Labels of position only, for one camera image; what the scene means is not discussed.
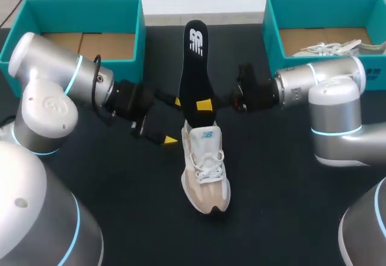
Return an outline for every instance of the cable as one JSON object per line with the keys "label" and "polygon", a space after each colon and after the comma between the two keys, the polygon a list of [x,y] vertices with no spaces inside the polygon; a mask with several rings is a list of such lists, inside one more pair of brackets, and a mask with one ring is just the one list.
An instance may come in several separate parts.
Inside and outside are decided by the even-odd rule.
{"label": "cable", "polygon": [[15,6],[15,8],[13,8],[13,10],[11,11],[11,13],[5,18],[5,20],[0,24],[0,28],[5,24],[6,21],[8,21],[8,19],[13,15],[14,11],[16,11],[16,9],[18,8],[18,6],[20,6],[21,2],[23,0],[19,0],[19,2],[17,3],[17,5]]}
{"label": "cable", "polygon": [[97,105],[97,102],[95,101],[95,89],[97,88],[99,70],[101,69],[101,56],[99,54],[96,55],[93,62],[96,64],[96,67],[95,67],[95,72],[94,72],[94,76],[92,79],[91,105],[92,105],[93,111],[95,112],[97,117],[99,117],[100,120],[102,120],[107,125],[112,125],[113,121],[114,121],[114,115],[111,115],[111,117],[109,117],[109,118],[103,116],[99,111],[99,107]]}
{"label": "cable", "polygon": [[6,118],[4,118],[1,122],[0,122],[0,128],[7,125],[8,123],[14,121],[16,119],[16,115],[10,115]]}

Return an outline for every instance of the new balance logo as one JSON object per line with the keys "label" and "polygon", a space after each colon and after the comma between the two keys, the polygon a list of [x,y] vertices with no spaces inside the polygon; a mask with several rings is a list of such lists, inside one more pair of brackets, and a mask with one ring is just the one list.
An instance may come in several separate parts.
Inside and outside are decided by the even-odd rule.
{"label": "new balance logo", "polygon": [[201,138],[211,138],[213,136],[212,131],[203,132],[203,135]]}
{"label": "new balance logo", "polygon": [[196,31],[194,29],[191,29],[189,34],[191,39],[190,49],[193,52],[196,52],[198,55],[202,56],[203,35],[200,31]]}

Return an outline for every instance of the white shoe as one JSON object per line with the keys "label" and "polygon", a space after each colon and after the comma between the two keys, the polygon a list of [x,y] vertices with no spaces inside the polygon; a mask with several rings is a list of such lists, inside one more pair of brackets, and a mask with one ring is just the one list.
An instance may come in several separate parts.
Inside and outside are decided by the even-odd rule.
{"label": "white shoe", "polygon": [[216,124],[193,128],[185,121],[182,142],[185,170],[181,182],[196,210],[204,214],[224,212],[230,201],[230,185],[225,172],[221,130]]}
{"label": "white shoe", "polygon": [[294,57],[305,57],[305,56],[333,56],[333,55],[358,55],[358,47],[361,44],[361,40],[352,40],[344,44],[331,43],[324,44],[319,43],[315,46],[310,46],[301,49],[300,52],[294,54]]}
{"label": "white shoe", "polygon": [[352,40],[344,44],[319,43],[315,46],[303,48],[300,52],[294,54],[294,57],[307,56],[333,56],[333,55],[383,55],[386,54],[386,42],[381,45],[367,45],[363,44],[361,40]]}

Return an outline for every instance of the shoe sole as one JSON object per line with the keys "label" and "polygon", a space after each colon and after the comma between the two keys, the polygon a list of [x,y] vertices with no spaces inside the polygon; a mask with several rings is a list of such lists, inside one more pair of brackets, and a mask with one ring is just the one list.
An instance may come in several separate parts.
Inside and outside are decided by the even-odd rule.
{"label": "shoe sole", "polygon": [[[183,172],[182,176],[181,176],[181,183],[182,183],[182,188],[185,192],[185,195],[188,197],[188,200],[191,202],[191,204],[193,205],[193,207],[195,207],[196,210],[198,210],[199,212],[203,213],[204,215],[209,215],[210,213],[204,213],[203,211],[201,211],[197,205],[194,203],[193,199],[191,198],[191,196],[189,195],[189,192],[188,190],[186,189],[186,183],[185,183],[185,171]],[[228,185],[228,193],[229,193],[229,201],[230,201],[230,184],[229,184],[229,181],[227,180],[227,185]],[[227,205],[227,207],[225,208],[225,210],[223,210],[222,212],[225,212],[227,210],[227,208],[229,207],[229,203]]]}

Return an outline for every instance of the logo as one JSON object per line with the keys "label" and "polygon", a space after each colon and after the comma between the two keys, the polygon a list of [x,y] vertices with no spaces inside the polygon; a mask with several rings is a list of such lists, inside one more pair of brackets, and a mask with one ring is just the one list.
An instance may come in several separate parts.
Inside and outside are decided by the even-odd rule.
{"label": "logo", "polygon": [[366,70],[366,79],[375,80],[378,78],[379,74],[381,74],[381,70],[379,68],[368,69]]}
{"label": "logo", "polygon": [[201,138],[211,138],[213,136],[212,131],[203,132],[203,135]]}
{"label": "logo", "polygon": [[190,49],[193,52],[196,52],[198,55],[202,56],[203,55],[203,35],[201,34],[200,31],[195,31],[194,29],[190,30]]}

